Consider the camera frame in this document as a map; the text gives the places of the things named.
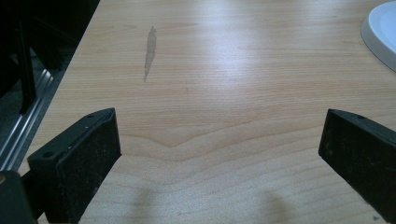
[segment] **tabletop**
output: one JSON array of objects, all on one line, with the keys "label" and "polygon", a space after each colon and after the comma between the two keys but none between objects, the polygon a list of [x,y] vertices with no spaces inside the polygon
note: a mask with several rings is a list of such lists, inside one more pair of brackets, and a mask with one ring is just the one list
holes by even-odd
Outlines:
[{"label": "tabletop", "polygon": [[81,223],[385,223],[318,155],[329,108],[396,129],[361,39],[384,2],[102,0],[27,156],[115,107],[122,156]]}]

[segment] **gray mark on table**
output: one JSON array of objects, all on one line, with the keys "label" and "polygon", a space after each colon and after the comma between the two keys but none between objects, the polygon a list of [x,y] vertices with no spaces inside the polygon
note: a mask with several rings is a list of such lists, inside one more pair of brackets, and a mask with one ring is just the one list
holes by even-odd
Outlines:
[{"label": "gray mark on table", "polygon": [[148,49],[146,52],[146,64],[145,64],[145,77],[144,80],[148,78],[149,69],[151,67],[152,61],[154,61],[155,56],[155,48],[157,46],[157,36],[155,35],[157,32],[154,27],[151,27],[151,31],[148,33]]}]

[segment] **white round object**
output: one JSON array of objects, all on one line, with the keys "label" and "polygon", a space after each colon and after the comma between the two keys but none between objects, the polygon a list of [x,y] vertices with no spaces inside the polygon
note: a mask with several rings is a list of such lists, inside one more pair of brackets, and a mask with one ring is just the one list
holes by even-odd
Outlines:
[{"label": "white round object", "polygon": [[396,1],[370,12],[361,26],[361,37],[373,54],[396,72]]}]

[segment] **light wood surface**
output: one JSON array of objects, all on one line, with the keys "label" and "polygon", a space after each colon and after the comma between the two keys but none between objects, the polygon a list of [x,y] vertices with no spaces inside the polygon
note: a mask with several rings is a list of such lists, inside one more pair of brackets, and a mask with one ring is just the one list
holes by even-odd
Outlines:
[{"label": "light wood surface", "polygon": [[384,2],[102,0],[27,155],[115,107],[123,155],[81,223],[384,223],[318,155],[328,108],[396,129],[360,33]]}]

